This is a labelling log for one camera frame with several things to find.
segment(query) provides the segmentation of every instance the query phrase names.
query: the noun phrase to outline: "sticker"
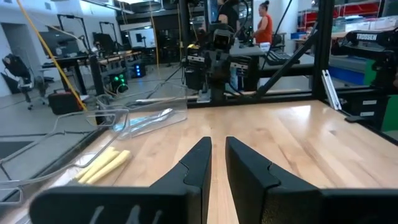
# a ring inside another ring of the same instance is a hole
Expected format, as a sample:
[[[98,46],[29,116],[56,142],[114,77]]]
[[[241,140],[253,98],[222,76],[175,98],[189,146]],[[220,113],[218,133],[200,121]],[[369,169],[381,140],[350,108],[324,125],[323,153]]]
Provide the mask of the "sticker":
[[[360,116],[374,116],[374,112],[362,112]]]
[[[377,100],[364,100],[362,102],[362,105],[375,105],[377,103]]]

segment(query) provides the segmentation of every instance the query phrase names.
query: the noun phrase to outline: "black toolbox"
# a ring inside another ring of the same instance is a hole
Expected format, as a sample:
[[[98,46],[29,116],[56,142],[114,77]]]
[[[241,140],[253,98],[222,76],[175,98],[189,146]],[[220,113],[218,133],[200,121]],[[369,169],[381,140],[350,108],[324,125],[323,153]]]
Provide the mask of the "black toolbox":
[[[49,94],[49,106],[55,115],[79,112],[83,110],[71,91],[58,91],[59,90],[54,90],[54,93]]]
[[[390,96],[354,97],[347,99],[348,103],[342,107],[353,116],[366,118],[372,127],[381,131],[389,99]]]

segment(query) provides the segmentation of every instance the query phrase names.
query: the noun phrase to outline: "black case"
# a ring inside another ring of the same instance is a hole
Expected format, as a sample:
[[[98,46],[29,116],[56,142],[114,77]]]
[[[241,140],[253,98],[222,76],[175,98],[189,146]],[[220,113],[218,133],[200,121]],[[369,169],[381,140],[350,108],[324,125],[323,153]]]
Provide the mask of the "black case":
[[[49,95],[49,106],[55,115],[79,112],[83,109],[70,91],[58,93],[54,90],[54,93]]]

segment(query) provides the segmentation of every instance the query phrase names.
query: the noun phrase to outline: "woman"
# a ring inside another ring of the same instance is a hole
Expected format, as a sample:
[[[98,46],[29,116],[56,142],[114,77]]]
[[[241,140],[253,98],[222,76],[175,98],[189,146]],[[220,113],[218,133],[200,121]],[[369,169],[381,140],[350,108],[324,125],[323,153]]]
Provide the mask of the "woman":
[[[272,18],[268,15],[269,1],[260,4],[259,14],[262,17],[257,26],[257,31],[253,33],[256,43],[272,43]]]

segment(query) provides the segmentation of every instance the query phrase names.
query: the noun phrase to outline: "black shirt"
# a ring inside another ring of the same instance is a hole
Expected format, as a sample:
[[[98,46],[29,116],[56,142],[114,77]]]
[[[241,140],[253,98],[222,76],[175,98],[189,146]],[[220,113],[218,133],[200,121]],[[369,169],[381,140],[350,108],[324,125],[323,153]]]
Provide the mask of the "black shirt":
[[[235,9],[233,9],[233,6],[228,3],[220,7],[221,9],[218,15],[226,15],[228,18],[228,25],[234,29],[234,32],[236,32],[236,22],[239,20],[238,13],[235,11]]]

